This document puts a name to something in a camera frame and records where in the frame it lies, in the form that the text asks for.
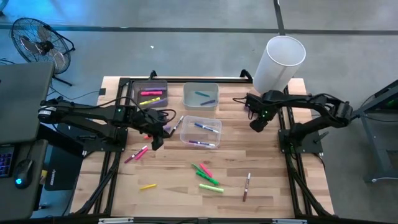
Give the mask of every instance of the white cup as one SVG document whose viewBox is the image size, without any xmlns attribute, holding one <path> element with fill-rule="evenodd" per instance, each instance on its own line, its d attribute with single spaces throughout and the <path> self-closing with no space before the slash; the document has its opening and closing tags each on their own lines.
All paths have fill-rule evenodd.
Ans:
<svg viewBox="0 0 398 224">
<path fill-rule="evenodd" d="M 253 85 L 260 94 L 282 91 L 305 59 L 305 48 L 293 37 L 277 36 L 268 41 Z"/>
</svg>

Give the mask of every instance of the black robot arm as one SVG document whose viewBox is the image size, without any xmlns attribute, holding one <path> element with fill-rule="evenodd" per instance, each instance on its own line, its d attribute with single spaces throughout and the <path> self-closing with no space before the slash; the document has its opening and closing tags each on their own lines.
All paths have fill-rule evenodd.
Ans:
<svg viewBox="0 0 398 224">
<path fill-rule="evenodd" d="M 277 114 L 279 108 L 289 106 L 293 108 L 314 109 L 320 117 L 304 124 L 295 123 L 287 137 L 293 145 L 301 145 L 304 137 L 310 133 L 327 127 L 342 128 L 349 124 L 353 108 L 349 102 L 343 102 L 326 93 L 318 95 L 285 95 L 281 91 L 271 90 L 261 97 L 248 93 L 245 106 L 250 112 L 257 114 L 257 118 L 250 123 L 250 127 L 261 132 Z"/>
<path fill-rule="evenodd" d="M 101 142 L 118 146 L 126 143 L 127 128 L 138 130 L 153 137 L 152 149 L 163 145 L 163 138 L 170 134 L 163 130 L 167 124 L 167 114 L 154 109 L 139 110 L 136 106 L 90 106 L 62 98 L 42 101 L 39 119 L 43 123 L 65 123 L 96 134 Z"/>
</svg>

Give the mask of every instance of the keyboard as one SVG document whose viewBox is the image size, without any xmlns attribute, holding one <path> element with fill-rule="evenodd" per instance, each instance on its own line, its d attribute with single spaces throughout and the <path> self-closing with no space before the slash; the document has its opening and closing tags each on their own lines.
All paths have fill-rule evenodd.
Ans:
<svg viewBox="0 0 398 224">
<path fill-rule="evenodd" d="M 14 155 L 14 146 L 0 146 L 0 178 L 10 177 Z"/>
</svg>

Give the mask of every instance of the wooden table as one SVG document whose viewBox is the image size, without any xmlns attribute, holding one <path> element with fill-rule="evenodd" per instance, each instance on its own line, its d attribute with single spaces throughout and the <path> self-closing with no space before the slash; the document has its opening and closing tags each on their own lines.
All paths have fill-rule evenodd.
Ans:
<svg viewBox="0 0 398 224">
<path fill-rule="evenodd" d="M 102 88 L 106 94 L 98 104 L 116 97 L 120 77 L 104 77 Z M 148 151 L 139 161 L 123 163 L 129 156 L 150 141 L 130 129 L 126 151 L 122 153 L 112 216 L 120 217 L 239 217 L 239 218 L 290 218 L 294 216 L 284 155 L 279 152 L 277 116 L 261 133 L 249 127 L 248 114 L 243 105 L 232 97 L 253 93 L 252 84 L 219 84 L 220 103 L 216 111 L 185 111 L 182 105 L 183 83 L 169 83 L 168 108 L 177 111 L 170 122 L 174 126 L 181 115 L 219 119 L 223 123 L 218 149 L 187 147 L 180 140 L 181 127 L 157 151 Z M 293 78 L 289 82 L 290 94 L 306 94 L 304 81 Z M 293 109 L 296 122 L 310 120 L 308 109 Z M 94 152 L 82 164 L 72 202 L 71 212 L 81 208 L 97 187 L 103 152 Z M 319 159 L 303 154 L 307 184 L 324 208 L 333 213 L 325 172 Z M 195 175 L 191 162 L 205 163 L 213 177 L 220 182 L 224 193 L 199 189 L 198 184 L 209 184 Z M 249 193 L 242 202 L 248 172 L 251 173 Z M 139 188 L 157 184 L 156 188 L 140 191 Z M 104 191 L 106 204 L 108 189 Z M 301 191 L 300 208 L 304 211 Z"/>
</svg>

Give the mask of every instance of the gray floor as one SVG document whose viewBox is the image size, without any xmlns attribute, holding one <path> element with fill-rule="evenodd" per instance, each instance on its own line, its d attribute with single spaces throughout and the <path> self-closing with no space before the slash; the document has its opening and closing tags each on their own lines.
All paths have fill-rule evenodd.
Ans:
<svg viewBox="0 0 398 224">
<path fill-rule="evenodd" d="M 7 24 L 34 17 L 49 24 L 134 27 L 277 28 L 272 0 L 10 0 Z M 287 29 L 397 30 L 395 0 L 280 0 Z M 267 41 L 276 34 L 62 32 L 74 41 L 70 68 L 60 77 L 75 84 L 54 87 L 69 97 L 97 90 L 104 75 L 194 75 L 236 77 L 251 73 Z M 330 93 L 357 108 L 369 95 L 398 78 L 398 36 L 292 35 L 307 50 L 296 77 L 308 92 Z M 0 58 L 24 62 L 0 30 Z M 96 95 L 76 100 L 96 103 Z M 386 124 L 373 123 L 377 128 Z M 335 213 L 345 218 L 397 222 L 398 180 L 365 184 L 374 162 L 362 125 L 328 129 L 322 141 Z M 70 192 L 45 192 L 52 208 L 35 217 L 60 215 Z"/>
</svg>

